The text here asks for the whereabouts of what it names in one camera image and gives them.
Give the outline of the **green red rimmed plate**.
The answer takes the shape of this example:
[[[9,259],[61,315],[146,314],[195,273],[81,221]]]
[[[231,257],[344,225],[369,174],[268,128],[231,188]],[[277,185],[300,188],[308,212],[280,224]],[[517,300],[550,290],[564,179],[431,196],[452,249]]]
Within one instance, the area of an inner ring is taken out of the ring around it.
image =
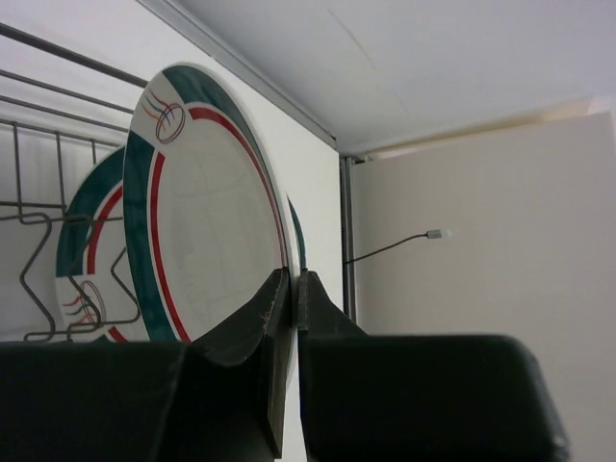
[[[145,341],[123,228],[124,149],[100,160],[78,187],[56,252],[62,333],[74,342]]]
[[[123,162],[123,224],[146,335],[191,342],[298,269],[290,205],[240,96],[170,65],[143,90]]]

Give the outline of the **white plate with characters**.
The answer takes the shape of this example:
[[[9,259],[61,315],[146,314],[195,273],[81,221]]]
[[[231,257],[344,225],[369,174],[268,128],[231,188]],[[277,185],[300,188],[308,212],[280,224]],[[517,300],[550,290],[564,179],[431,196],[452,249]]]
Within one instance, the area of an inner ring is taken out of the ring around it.
[[[288,204],[290,207],[294,230],[295,230],[295,239],[296,239],[298,255],[299,255],[299,266],[303,270],[303,269],[306,269],[306,246],[305,246],[304,234],[303,234],[303,230],[301,227],[299,217],[295,210],[295,206],[289,197],[287,197],[287,200],[288,200]]]

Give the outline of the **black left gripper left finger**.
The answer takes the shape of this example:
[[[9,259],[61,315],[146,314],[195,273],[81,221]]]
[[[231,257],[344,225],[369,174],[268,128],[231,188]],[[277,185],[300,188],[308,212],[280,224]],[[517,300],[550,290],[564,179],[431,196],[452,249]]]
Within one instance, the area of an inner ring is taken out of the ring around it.
[[[197,340],[1,348],[5,461],[271,461],[283,445],[290,275]]]

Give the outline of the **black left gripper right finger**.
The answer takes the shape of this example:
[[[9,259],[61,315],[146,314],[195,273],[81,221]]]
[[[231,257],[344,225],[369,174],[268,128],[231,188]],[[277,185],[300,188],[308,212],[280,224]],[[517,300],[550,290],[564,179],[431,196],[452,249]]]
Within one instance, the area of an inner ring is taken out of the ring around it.
[[[300,416],[312,461],[567,461],[539,364],[502,335],[372,336],[298,282]]]

